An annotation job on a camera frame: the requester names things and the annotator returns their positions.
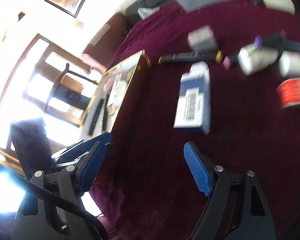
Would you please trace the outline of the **dark wooden chair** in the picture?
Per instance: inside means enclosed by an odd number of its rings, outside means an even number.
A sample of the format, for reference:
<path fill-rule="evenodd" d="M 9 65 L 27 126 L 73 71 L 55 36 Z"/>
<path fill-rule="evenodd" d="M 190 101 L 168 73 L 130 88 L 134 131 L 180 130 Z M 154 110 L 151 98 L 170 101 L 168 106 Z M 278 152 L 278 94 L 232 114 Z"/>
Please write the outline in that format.
<path fill-rule="evenodd" d="M 62 102 L 65 102 L 67 104 L 69 104 L 72 107 L 81 109 L 81 110 L 86 110 L 87 106 L 90 102 L 89 97 L 83 96 L 80 92 L 75 91 L 73 88 L 69 88 L 66 85 L 63 85 L 63 79 L 66 76 L 66 74 L 71 74 L 74 75 L 76 77 L 79 77 L 85 81 L 88 81 L 89 83 L 92 83 L 94 85 L 98 85 L 97 81 L 91 80 L 81 74 L 78 74 L 76 72 L 73 72 L 69 69 L 70 64 L 66 63 L 65 65 L 65 70 L 63 70 L 61 72 L 61 74 L 59 74 L 57 76 L 57 80 L 55 81 L 55 83 L 53 84 L 53 87 L 50 90 L 50 94 L 47 98 L 45 107 L 44 107 L 44 112 L 48 112 L 49 111 L 49 102 L 52 98 L 57 98 L 58 100 L 61 100 Z"/>

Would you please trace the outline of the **black marker purple cap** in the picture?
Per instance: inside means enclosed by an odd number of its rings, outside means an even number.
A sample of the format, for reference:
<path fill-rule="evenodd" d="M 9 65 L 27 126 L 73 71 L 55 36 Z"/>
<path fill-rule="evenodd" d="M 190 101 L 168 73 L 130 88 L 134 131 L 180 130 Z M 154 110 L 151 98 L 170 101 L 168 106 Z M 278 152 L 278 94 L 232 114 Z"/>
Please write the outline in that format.
<path fill-rule="evenodd" d="M 283 50 L 284 42 L 286 40 L 286 32 L 281 30 L 279 33 L 270 36 L 256 35 L 254 41 L 254 49 L 273 48 L 279 51 Z"/>

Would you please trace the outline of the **black leather sofa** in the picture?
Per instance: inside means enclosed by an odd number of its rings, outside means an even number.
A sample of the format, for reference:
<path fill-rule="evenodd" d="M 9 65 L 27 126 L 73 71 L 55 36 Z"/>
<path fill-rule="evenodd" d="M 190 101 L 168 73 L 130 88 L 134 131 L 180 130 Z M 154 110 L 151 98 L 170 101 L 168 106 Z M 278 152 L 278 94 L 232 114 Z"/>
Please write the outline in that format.
<path fill-rule="evenodd" d="M 168 1 L 170 0 L 141 0 L 140 2 L 134 2 L 125 10 L 125 18 L 132 27 L 141 21 L 141 17 L 138 15 L 139 8 L 160 7 Z"/>

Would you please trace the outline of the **black marker yellow cap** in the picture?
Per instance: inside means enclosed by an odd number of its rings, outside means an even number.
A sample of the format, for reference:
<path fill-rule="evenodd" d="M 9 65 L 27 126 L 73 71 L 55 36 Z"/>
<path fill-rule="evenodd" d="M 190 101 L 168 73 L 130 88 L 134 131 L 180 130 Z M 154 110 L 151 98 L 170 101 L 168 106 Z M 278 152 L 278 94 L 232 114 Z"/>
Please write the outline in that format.
<path fill-rule="evenodd" d="M 173 62 L 199 62 L 199 61 L 214 61 L 220 63 L 223 59 L 223 53 L 221 50 L 213 53 L 178 53 L 166 56 L 161 56 L 158 60 L 158 64 L 173 63 Z"/>

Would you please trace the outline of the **white bottle orange cap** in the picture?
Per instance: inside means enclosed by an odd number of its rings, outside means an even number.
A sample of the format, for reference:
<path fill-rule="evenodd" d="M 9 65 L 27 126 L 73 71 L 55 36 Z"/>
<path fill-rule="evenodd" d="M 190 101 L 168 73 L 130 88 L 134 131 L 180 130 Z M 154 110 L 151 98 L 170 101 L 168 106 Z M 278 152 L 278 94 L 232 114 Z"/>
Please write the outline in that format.
<path fill-rule="evenodd" d="M 279 71 L 282 77 L 300 77 L 300 53 L 284 51 L 279 59 Z"/>

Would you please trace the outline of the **red grey carton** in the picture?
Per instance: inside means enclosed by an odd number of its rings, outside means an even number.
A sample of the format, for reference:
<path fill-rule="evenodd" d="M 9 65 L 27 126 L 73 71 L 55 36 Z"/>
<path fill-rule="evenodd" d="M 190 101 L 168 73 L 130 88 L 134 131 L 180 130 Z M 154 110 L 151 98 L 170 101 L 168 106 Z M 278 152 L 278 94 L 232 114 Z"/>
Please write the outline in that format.
<path fill-rule="evenodd" d="M 282 108 L 300 105 L 300 77 L 283 81 L 277 92 Z"/>

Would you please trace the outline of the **white gold-rimmed cardboard tray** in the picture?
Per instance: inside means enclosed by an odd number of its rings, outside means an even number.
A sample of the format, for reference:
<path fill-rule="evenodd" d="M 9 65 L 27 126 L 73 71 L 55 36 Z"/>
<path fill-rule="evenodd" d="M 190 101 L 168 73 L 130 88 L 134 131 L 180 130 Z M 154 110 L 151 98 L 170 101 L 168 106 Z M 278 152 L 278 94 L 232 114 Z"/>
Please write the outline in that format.
<path fill-rule="evenodd" d="M 80 139 L 90 139 L 119 126 L 127 126 L 134 115 L 150 70 L 137 70 L 143 50 L 111 67 L 101 77 L 83 115 Z"/>

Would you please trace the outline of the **white plastic bag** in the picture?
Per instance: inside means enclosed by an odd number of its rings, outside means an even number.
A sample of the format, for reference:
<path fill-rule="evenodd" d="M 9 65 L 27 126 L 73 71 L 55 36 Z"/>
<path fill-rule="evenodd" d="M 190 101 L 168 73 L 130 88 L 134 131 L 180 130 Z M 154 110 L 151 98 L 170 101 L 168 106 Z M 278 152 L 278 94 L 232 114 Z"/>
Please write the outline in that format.
<path fill-rule="evenodd" d="M 145 20 L 146 18 L 148 18 L 149 16 L 155 14 L 159 10 L 160 10 L 159 7 L 154 7 L 154 8 L 139 8 L 137 10 L 137 13 L 138 13 L 139 17 L 142 20 Z"/>

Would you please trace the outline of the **blue white medicine box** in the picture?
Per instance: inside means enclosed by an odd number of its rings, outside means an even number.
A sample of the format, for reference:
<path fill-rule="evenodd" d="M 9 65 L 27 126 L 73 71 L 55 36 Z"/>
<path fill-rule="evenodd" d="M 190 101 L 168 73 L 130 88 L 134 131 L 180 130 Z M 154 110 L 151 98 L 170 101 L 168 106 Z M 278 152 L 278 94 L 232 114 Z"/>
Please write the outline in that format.
<path fill-rule="evenodd" d="M 180 79 L 174 128 L 210 133 L 210 71 L 204 61 L 194 63 Z"/>

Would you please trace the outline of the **small white square box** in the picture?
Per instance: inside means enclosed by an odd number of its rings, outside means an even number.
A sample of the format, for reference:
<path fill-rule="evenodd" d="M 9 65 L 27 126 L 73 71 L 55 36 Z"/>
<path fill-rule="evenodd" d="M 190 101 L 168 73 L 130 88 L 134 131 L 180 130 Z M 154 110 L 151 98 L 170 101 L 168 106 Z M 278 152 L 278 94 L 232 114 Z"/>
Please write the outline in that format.
<path fill-rule="evenodd" d="M 194 52 L 213 51 L 218 49 L 215 35 L 208 25 L 190 32 L 187 37 L 187 42 Z"/>

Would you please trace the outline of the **white pill bottle red label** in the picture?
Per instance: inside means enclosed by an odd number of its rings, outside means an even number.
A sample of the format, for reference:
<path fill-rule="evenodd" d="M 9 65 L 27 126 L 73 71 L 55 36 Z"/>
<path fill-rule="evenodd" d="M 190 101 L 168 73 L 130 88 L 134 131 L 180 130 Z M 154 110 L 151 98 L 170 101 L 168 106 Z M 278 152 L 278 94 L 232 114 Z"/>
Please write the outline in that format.
<path fill-rule="evenodd" d="M 249 44 L 240 49 L 238 63 L 242 72 L 246 75 L 253 75 L 266 69 L 278 58 L 279 51 L 274 48 L 261 47 Z"/>

